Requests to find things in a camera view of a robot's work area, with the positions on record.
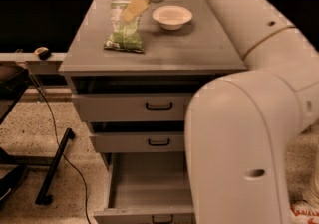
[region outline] black cable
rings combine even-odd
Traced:
[[[44,99],[44,101],[46,102],[46,104],[47,104],[47,106],[49,108],[49,111],[50,111],[51,117],[52,117],[52,122],[53,122],[54,132],[55,132],[55,136],[56,136],[56,141],[57,141],[58,146],[60,146],[60,142],[59,142],[59,138],[58,138],[57,124],[56,124],[56,120],[55,120],[53,111],[51,109],[51,106],[50,106],[47,98],[40,91],[40,89],[38,89],[38,87],[36,87],[36,86],[34,86],[34,87],[37,89],[37,91],[39,92],[41,97]],[[88,223],[91,224],[91,221],[90,221],[90,218],[89,218],[89,214],[88,214],[88,186],[87,186],[87,182],[86,182],[82,172],[73,163],[71,163],[71,161],[66,157],[66,155],[64,153],[62,155],[63,155],[64,159],[79,173],[79,175],[82,178],[82,181],[83,181],[83,184],[84,184],[84,187],[85,187],[85,213],[86,213],[86,218],[87,218]]]

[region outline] gray cabinet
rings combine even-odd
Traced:
[[[110,174],[101,224],[194,223],[184,155],[184,117],[196,91],[245,71],[204,0],[166,0],[143,15],[143,54],[106,51],[111,0],[94,0],[60,67],[89,138]],[[193,19],[165,31],[152,20],[164,4]]]

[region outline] open drawer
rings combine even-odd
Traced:
[[[195,223],[183,152],[114,154],[109,171],[99,224]]]

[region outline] cabinet top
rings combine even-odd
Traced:
[[[165,0],[152,4],[139,25],[143,54],[104,50],[113,32],[112,0],[94,0],[60,67],[61,74],[202,74],[245,70],[239,55],[204,0]],[[152,18],[163,5],[192,12],[180,30],[167,31]]]

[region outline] drawer front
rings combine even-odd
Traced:
[[[183,132],[91,134],[96,152],[184,151]]]
[[[96,212],[94,217],[99,224],[195,224],[194,214],[191,209],[186,213],[160,213],[156,210],[156,214],[149,210],[108,210],[107,212]]]
[[[73,95],[81,121],[184,120],[191,94]]]

